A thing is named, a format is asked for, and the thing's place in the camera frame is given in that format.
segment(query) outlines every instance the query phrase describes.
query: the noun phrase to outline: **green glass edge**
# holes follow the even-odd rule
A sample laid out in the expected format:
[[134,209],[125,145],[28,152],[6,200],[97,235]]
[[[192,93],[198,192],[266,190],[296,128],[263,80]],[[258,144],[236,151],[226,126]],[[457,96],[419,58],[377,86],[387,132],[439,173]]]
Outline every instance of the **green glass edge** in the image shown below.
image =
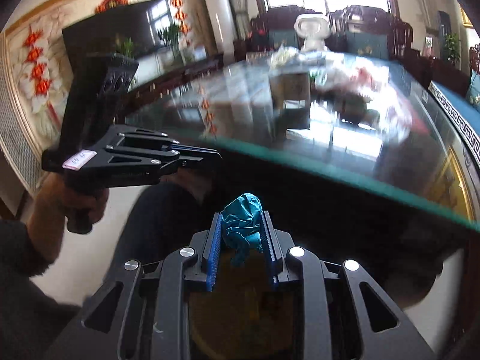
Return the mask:
[[263,148],[253,143],[239,142],[229,138],[205,137],[203,140],[225,149],[235,150],[246,155],[252,155],[258,159],[271,161],[280,165],[287,164],[295,169],[317,174],[336,182],[340,182],[349,186],[354,185],[362,190],[367,190],[368,192],[372,192],[376,195],[397,200],[407,206],[421,208],[422,210],[431,214],[443,216],[444,218],[450,219],[451,221],[465,226],[470,230],[480,232],[480,226],[478,222],[469,221],[439,204],[414,195],[413,193],[382,183],[381,181],[368,178],[364,175],[337,168],[336,166],[327,165],[310,158],[301,157],[301,159],[296,159],[300,157],[294,156],[292,153],[285,153],[284,151],[280,150]]

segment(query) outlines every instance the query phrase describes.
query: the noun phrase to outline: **black tv screen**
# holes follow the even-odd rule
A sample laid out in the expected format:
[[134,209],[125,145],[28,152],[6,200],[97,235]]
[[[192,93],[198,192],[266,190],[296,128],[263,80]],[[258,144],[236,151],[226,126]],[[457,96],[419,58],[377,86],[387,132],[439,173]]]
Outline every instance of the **black tv screen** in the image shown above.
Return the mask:
[[[156,12],[155,7],[163,5],[168,7],[168,3],[165,3],[164,0],[149,0],[120,5],[64,28],[63,41],[72,70],[75,72],[88,53],[118,51],[117,38],[121,42],[131,38],[133,58],[139,58],[159,47],[164,47],[157,36],[159,20],[157,17],[154,18],[152,12]],[[171,21],[169,10],[162,16],[165,16],[165,20]]]

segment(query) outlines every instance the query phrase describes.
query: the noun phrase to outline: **leg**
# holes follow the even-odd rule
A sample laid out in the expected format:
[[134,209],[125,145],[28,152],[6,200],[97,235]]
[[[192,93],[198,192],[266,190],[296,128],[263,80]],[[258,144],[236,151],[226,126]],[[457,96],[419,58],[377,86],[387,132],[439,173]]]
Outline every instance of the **leg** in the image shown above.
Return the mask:
[[131,210],[118,240],[109,272],[126,261],[163,260],[189,244],[199,230],[200,204],[186,189],[162,182],[148,187]]

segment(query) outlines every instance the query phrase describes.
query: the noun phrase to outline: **silver bolt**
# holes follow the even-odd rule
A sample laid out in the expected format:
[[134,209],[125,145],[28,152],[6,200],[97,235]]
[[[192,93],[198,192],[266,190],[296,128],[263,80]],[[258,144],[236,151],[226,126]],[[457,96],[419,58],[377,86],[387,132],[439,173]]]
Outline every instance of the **silver bolt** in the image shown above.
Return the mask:
[[138,268],[138,261],[131,259],[125,263],[124,267],[127,271],[134,271]]
[[360,265],[358,262],[356,262],[354,259],[348,259],[343,263],[345,268],[347,268],[349,271],[356,271],[357,269],[360,268]]
[[195,250],[192,249],[191,247],[184,247],[182,250],[180,250],[180,256],[182,257],[190,257],[195,254]]
[[289,253],[294,257],[301,257],[305,254],[305,250],[303,247],[294,246],[290,248]]

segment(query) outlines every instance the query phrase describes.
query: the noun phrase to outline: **handwritten label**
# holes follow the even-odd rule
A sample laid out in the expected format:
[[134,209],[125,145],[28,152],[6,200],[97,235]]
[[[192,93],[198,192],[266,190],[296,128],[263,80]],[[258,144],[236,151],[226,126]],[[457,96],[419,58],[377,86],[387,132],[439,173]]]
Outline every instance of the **handwritten label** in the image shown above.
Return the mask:
[[76,155],[70,157],[63,163],[65,169],[79,170],[83,165],[90,161],[93,157],[97,155],[96,151],[92,150],[82,150]]

